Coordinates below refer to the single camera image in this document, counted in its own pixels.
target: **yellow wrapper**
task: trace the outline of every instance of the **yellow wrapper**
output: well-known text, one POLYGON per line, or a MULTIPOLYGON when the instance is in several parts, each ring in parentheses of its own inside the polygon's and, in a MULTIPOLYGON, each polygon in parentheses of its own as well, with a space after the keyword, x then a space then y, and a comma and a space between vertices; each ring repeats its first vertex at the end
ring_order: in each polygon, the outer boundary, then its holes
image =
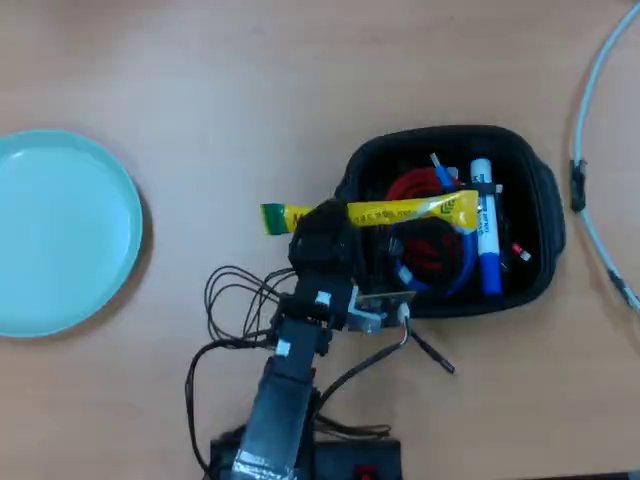
MULTIPOLYGON (((439 217, 465 231, 477 224, 478 192, 461 190, 438 197, 412 198, 391 202, 354 202, 347 205, 349 218, 358 227, 391 225, 417 218, 439 217)), ((298 221, 313 210, 284 203, 262 204, 264 224, 269 235, 293 232, 298 221)))

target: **black clip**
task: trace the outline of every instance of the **black clip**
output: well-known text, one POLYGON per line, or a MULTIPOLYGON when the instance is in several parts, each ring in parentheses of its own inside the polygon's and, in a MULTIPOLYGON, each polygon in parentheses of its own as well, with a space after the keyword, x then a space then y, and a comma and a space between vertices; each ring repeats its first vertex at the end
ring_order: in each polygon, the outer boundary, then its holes
POLYGON ((585 193, 585 167, 587 162, 583 159, 576 164, 571 160, 569 164, 569 171, 571 174, 571 209, 574 212, 581 212, 587 205, 587 197, 585 193))
POLYGON ((609 274, 611 283, 613 283, 613 285, 616 287, 616 290, 620 292, 620 295, 622 295, 622 298, 624 298, 624 300, 627 302, 627 305, 632 307, 633 305, 631 304, 631 299, 627 294, 627 284, 625 283, 625 281, 622 278, 620 278, 618 274, 613 270, 607 270, 607 273, 609 274))
POLYGON ((487 195, 500 195, 503 191, 502 184, 499 183, 466 183, 462 185, 451 185, 449 187, 443 187, 442 191, 444 193, 454 193, 468 190, 475 190, 478 192, 478 196, 486 197, 487 195))

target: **wooden table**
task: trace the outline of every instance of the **wooden table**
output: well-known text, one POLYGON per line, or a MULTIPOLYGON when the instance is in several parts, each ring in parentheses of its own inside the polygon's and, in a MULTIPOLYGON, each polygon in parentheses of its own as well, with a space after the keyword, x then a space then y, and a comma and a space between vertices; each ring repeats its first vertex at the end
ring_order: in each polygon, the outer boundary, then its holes
MULTIPOLYGON (((0 133, 57 127, 98 140, 135 178, 152 222, 127 288, 96 318, 49 339, 0 342, 0 478, 199 479, 183 381, 207 339, 204 281, 224 263, 260 274, 286 266, 288 239, 264 235, 258 205, 316 204, 367 139, 455 123, 522 134, 566 199, 584 75, 630 4, 3 2, 0 133)), ((639 49, 636 25, 585 133, 593 217, 636 287, 639 49)), ((392 423, 408 479, 637 466, 638 319, 566 215, 567 250, 539 300, 419 325, 457 363, 456 377, 411 345, 349 383, 329 412, 392 423)), ((237 328, 246 300, 221 303, 223 325, 237 328)), ((395 335, 339 336, 318 362, 319 386, 395 335)), ((203 363, 203 448, 245 420, 265 358, 224 352, 203 363)))

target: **gray cable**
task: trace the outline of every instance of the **gray cable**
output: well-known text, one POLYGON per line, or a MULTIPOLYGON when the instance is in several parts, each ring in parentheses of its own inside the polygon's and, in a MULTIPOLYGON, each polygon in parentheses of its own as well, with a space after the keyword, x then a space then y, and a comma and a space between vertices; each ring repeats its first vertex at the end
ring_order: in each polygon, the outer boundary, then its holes
MULTIPOLYGON (((589 81, 587 82, 584 96, 582 97, 582 102, 580 104, 580 113, 578 114, 575 134, 573 136, 573 163, 576 168, 580 167, 580 161, 582 160, 582 131, 584 129, 584 123, 587 118, 587 113, 589 112, 589 106, 591 105, 591 97, 593 96, 593 91, 598 81, 598 76, 600 75, 600 71, 602 70, 602 65, 604 64, 604 61, 606 60, 613 46, 616 44, 625 30, 629 27, 629 25, 633 23, 638 13, 640 13, 640 2, 637 2, 629 11, 629 13, 624 16, 620 23, 618 23, 618 26, 605 42, 602 50, 600 50, 600 53, 596 58, 595 63, 593 64, 591 75, 589 76, 589 81)), ((593 225, 586 207, 583 208, 582 211, 580 211, 580 216, 582 218, 584 226, 587 229, 589 237, 591 237, 591 240, 593 241, 593 244, 598 251, 598 255, 602 259, 602 262, 604 263, 604 266, 609 273, 609 277, 614 282, 620 293, 623 295, 629 306, 636 311, 640 311, 640 300, 638 300, 638 296, 631 289, 629 284, 621 277, 620 271, 616 267, 615 263, 613 263, 613 260, 611 259, 611 256, 609 255, 606 247, 602 243, 602 240, 600 240, 600 236, 598 235, 598 232, 593 225)))

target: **light blue plate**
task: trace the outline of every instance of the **light blue plate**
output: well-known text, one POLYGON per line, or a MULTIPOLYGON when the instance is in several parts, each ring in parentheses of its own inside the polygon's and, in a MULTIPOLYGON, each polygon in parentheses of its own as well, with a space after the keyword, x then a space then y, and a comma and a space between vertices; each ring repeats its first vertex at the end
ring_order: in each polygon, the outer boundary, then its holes
POLYGON ((141 239, 136 188, 104 148, 58 130, 0 138, 0 335, 49 335, 96 313, 141 239))

